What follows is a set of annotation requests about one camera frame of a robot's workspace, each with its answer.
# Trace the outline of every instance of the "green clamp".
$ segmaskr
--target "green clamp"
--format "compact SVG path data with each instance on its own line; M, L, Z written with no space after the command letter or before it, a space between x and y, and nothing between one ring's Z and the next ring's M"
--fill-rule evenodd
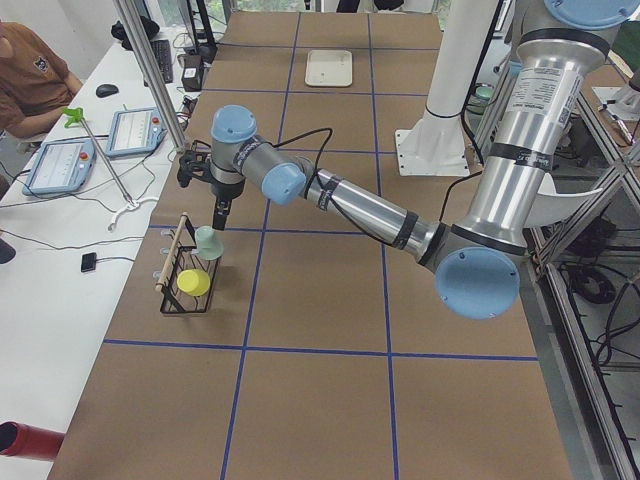
M63 110L64 114L69 117L67 123L64 124L65 128L69 128L74 123L82 123L84 120L84 113L82 111L82 107L78 108L65 108Z

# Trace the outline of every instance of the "blue-framed device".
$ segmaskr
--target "blue-framed device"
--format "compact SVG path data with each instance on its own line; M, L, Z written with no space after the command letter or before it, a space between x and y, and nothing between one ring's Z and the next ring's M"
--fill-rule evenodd
M109 158L146 155L160 145L166 133L157 108L116 112L104 153Z
M45 142L22 187L24 195L77 191L87 180L96 152L91 140Z

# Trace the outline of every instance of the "red cylinder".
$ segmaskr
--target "red cylinder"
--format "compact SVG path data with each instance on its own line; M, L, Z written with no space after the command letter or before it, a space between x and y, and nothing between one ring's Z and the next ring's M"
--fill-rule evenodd
M0 455L53 462L64 433L52 432L16 422L0 425Z

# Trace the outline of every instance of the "keyboard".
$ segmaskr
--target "keyboard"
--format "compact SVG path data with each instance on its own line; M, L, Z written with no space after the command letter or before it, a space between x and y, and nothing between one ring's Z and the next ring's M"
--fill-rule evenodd
M171 44L169 40L152 40L151 50L160 67L164 83L173 82L173 62L171 59Z

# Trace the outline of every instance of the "computer mouse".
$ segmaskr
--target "computer mouse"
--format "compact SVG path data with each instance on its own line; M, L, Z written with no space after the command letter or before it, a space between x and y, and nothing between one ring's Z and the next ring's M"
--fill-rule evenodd
M118 93L120 90L115 85L111 83L103 83L102 85L98 85L96 88L96 95L99 98L108 97L109 95L113 95L114 93Z

